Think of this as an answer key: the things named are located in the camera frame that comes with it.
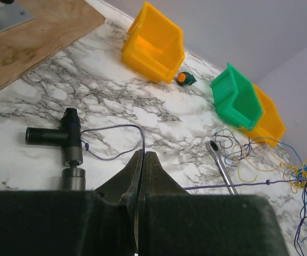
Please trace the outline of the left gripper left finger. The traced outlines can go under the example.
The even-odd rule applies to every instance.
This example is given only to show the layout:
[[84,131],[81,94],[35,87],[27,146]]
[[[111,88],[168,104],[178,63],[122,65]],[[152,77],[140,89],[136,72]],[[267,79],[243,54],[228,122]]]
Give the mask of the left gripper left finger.
[[137,150],[122,170],[95,190],[103,202],[98,243],[106,255],[138,252],[138,199],[143,160],[143,151]]

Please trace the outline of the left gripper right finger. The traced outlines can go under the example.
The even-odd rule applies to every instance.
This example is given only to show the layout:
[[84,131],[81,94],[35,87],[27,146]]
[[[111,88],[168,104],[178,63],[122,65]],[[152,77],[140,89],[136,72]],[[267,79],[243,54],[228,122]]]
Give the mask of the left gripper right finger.
[[158,156],[147,152],[139,194],[139,255],[188,255],[191,196],[163,169]]

